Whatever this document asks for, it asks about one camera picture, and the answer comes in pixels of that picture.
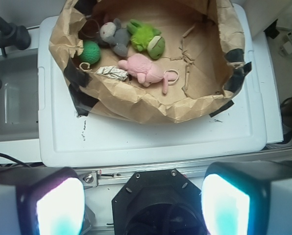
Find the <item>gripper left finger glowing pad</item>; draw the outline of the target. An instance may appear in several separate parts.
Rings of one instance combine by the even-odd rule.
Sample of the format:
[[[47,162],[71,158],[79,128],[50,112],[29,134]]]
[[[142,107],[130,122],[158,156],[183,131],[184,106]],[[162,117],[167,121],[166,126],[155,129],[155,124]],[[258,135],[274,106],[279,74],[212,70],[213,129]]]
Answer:
[[[70,167],[0,167],[0,235],[78,235],[85,192]]]

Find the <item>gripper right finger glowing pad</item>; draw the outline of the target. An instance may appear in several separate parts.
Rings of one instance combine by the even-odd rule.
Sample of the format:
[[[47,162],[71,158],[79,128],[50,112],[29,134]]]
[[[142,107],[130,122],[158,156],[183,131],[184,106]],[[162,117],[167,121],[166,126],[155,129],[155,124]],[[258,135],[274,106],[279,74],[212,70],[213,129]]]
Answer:
[[[214,162],[201,205],[212,235],[292,235],[292,161]]]

